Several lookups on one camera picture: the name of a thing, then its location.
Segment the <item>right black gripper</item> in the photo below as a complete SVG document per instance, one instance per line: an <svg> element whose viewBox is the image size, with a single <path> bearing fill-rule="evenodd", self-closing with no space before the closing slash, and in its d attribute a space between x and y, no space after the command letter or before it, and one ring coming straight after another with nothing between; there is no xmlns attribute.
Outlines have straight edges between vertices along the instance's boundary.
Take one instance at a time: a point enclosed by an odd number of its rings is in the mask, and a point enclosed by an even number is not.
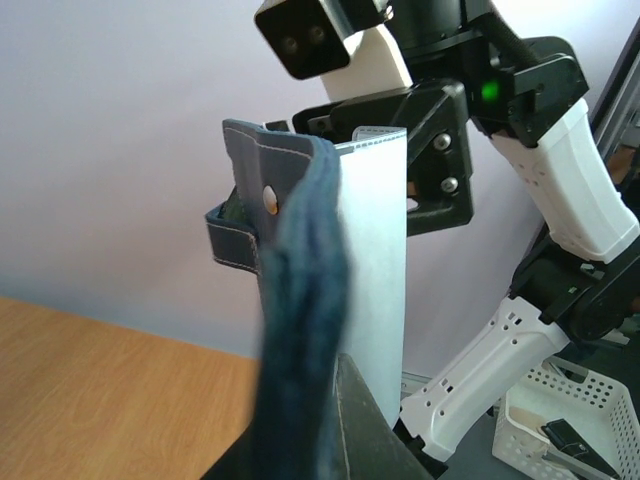
<svg viewBox="0 0 640 480"><path fill-rule="evenodd" d="M420 235L466 225L474 213L473 174L464 86L454 80L425 81L302 110L297 133L334 143L358 127L397 127L407 132L407 233Z"/></svg>

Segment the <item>blue card holder wallet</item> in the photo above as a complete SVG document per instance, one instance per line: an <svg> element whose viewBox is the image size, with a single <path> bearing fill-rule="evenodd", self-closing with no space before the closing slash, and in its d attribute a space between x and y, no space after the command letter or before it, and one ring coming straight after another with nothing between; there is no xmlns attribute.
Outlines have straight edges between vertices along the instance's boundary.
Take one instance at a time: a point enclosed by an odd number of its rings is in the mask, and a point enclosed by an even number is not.
<svg viewBox="0 0 640 480"><path fill-rule="evenodd" d="M261 374L284 397L329 385L352 358L385 420L400 413L407 133L359 127L343 143L222 124L235 185L206 215L217 263L256 276Z"/></svg>

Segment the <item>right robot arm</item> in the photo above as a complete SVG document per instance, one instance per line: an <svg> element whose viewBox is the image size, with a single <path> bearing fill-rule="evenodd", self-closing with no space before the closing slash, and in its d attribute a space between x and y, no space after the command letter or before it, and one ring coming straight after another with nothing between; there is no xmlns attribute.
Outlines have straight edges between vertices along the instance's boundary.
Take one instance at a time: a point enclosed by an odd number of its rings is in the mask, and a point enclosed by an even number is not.
<svg viewBox="0 0 640 480"><path fill-rule="evenodd" d="M468 170L465 147L440 147L471 120L508 160L549 235L516 270L489 324L422 391L402 401L397 430L426 458L447 461L480 416L526 372L614 320L605 292L639 267L639 223L606 172L588 122L587 83L558 37L518 37L489 1L398 1L384 33L409 87L366 93L340 81L329 103L295 115L300 133L343 140L367 121L408 133L412 235L467 223L466 192L428 201L437 158Z"/></svg>

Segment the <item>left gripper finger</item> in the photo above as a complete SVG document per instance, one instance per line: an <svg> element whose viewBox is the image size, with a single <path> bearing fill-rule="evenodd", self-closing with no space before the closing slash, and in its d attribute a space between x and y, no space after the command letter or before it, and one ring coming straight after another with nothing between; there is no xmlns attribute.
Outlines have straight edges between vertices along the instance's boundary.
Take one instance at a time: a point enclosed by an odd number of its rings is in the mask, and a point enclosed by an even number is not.
<svg viewBox="0 0 640 480"><path fill-rule="evenodd" d="M261 374L247 429L206 479L438 479L448 469L390 426L352 358L340 354L329 385L285 399L285 382Z"/></svg>

